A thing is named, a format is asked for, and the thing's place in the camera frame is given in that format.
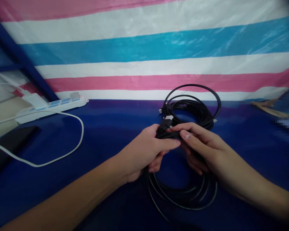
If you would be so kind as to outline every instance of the striped tarp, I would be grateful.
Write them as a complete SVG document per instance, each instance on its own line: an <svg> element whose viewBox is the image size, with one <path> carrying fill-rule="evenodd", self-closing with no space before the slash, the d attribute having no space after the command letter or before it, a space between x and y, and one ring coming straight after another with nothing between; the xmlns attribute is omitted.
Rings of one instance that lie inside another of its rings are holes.
<svg viewBox="0 0 289 231"><path fill-rule="evenodd" d="M270 99L289 87L284 0L0 0L0 21L60 98L164 99L196 83L222 100Z"/></svg>

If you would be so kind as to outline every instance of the white power strip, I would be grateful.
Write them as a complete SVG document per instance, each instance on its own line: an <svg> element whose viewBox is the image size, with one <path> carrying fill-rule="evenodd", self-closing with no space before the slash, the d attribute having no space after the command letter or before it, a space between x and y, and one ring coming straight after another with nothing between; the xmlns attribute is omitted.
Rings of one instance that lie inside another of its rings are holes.
<svg viewBox="0 0 289 231"><path fill-rule="evenodd" d="M71 99L71 98L66 98L66 99L61 99L57 101L50 102L46 107L40 108L40 109L35 109L34 107L27 107L25 109L22 109L17 113L16 116L22 116L16 119L16 121L20 124L24 124L45 116L49 116L52 114L55 114L56 112L62 112L66 111L69 109L73 109L76 107L82 107L87 104L89 100L86 99L85 97L81 96L78 99Z"/></svg>

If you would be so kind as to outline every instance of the forearm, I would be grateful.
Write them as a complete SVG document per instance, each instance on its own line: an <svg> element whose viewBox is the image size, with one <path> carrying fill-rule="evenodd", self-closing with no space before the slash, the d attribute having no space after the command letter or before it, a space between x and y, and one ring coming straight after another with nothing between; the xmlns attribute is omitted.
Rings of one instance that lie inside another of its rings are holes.
<svg viewBox="0 0 289 231"><path fill-rule="evenodd" d="M246 199L264 212L289 222L289 192L267 179L261 179L258 193Z"/></svg>
<svg viewBox="0 0 289 231"><path fill-rule="evenodd" d="M230 192L265 213L288 222L289 192L268 181L255 170L248 173L241 186L230 189Z"/></svg>
<svg viewBox="0 0 289 231"><path fill-rule="evenodd" d="M125 183L116 156L75 180L0 230L73 230L101 201Z"/></svg>

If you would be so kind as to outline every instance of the white cable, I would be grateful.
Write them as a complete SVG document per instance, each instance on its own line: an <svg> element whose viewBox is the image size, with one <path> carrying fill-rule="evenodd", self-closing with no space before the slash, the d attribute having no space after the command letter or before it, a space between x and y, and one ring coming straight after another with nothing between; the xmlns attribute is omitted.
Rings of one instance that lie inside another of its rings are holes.
<svg viewBox="0 0 289 231"><path fill-rule="evenodd" d="M25 91L25 90L22 89L21 87L15 86L15 85L10 84L10 83L1 83L0 86L1 86L1 85L10 85L10 86L12 86L12 87L16 87L16 88L18 88L18 89L21 90L21 91Z"/></svg>
<svg viewBox="0 0 289 231"><path fill-rule="evenodd" d="M2 151L4 151L6 154L8 154L9 156L13 157L14 159L19 160L19 161L21 161L21 162L24 162L24 163L26 163L26 164L28 164L28 165L30 165L30 166L32 166L32 167L43 167L43 166L45 166L45 165L51 164L51 163L53 163L53 162L55 162L55 161L57 161L57 160L60 160L60 159L62 159L62 158L64 158L64 157L70 155L71 153L73 153L73 152L80 146L80 144L81 144L81 142L82 142L82 140L83 140L83 132L84 132L83 121L82 121L79 117L77 117L77 116L75 116L75 115L68 114L68 113L64 113L64 112L53 112L53 111L38 111L38 112L58 113L58 114L66 115L66 116L72 116L72 117L78 119L78 120L80 121L80 124L81 124L81 136L80 136L80 141L79 141L78 145L77 145L72 151L70 151L69 153L67 153L67 154L65 154L65 155L63 155L63 156L61 156L61 157L58 157L57 159L54 159L54 160L52 160L52 161L49 161L49 162L47 162L47 163L40 164L40 165L34 164L34 163L30 162L30 161L27 161L27 160L25 160L25 159L19 158L18 156L15 156L15 155L14 155L13 153L11 153L9 150L7 150L6 148L4 148L4 147L2 147L2 146L0 145L0 149L1 149ZM4 123L4 122L7 122L7 121L10 121L10 120L17 119L17 118L19 118L19 117L26 116L26 115L15 116L15 117L12 117L12 118L9 118L9 119L2 120L2 121L0 121L0 124L1 124L1 123Z"/></svg>

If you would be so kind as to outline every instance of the left hand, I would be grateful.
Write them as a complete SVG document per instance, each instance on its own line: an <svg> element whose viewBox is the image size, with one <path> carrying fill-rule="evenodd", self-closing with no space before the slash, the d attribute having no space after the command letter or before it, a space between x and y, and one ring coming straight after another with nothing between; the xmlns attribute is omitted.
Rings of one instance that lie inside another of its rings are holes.
<svg viewBox="0 0 289 231"><path fill-rule="evenodd" d="M141 175L141 170L149 165L149 172L160 170L163 155L180 146L179 140L155 138L158 124L142 130L121 152L117 154L127 172L127 182L133 182Z"/></svg>

